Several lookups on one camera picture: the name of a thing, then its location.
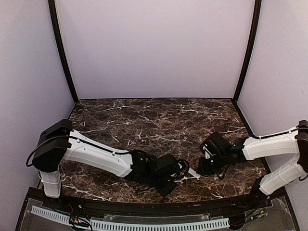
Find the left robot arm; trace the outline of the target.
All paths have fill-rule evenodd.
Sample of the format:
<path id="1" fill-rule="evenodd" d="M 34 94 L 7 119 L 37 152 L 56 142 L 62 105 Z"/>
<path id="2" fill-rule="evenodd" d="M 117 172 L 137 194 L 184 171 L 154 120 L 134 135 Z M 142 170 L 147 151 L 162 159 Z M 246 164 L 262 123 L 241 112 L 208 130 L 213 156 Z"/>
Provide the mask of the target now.
<path id="1" fill-rule="evenodd" d="M 171 154 L 155 157 L 142 150 L 119 150 L 94 141 L 72 128 L 72 121 L 62 119 L 44 130 L 36 148 L 26 160 L 40 174 L 49 202 L 58 210 L 68 206 L 61 194 L 59 164 L 62 160 L 79 162 L 108 171 L 120 178 L 154 188 L 163 197 L 176 187 L 190 169 L 186 160 Z"/>

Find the white battery cover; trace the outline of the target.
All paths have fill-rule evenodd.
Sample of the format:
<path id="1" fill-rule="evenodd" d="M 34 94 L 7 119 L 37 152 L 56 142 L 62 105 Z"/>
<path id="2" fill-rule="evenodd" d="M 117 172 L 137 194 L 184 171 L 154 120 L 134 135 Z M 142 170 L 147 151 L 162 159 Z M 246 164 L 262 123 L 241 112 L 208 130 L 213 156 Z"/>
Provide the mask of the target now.
<path id="1" fill-rule="evenodd" d="M 195 170 L 193 170 L 192 168 L 189 168 L 188 170 L 188 174 L 190 176 L 191 179 L 200 179 L 201 175 L 198 174 Z"/>

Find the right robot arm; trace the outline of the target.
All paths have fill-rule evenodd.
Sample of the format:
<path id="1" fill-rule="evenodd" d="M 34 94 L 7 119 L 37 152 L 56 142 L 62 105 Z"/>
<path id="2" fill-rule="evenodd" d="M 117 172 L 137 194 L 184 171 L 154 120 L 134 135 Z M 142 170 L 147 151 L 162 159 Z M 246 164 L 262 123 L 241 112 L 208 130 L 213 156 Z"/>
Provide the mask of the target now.
<path id="1" fill-rule="evenodd" d="M 197 172 L 214 175 L 225 166 L 235 165 L 258 158 L 292 154 L 293 157 L 277 170 L 258 178 L 245 204 L 257 208 L 264 198 L 292 181 L 308 175 L 308 122 L 301 120 L 296 127 L 267 136 L 250 136 L 228 142 L 214 132 L 200 145 L 203 156 L 199 158 Z"/>

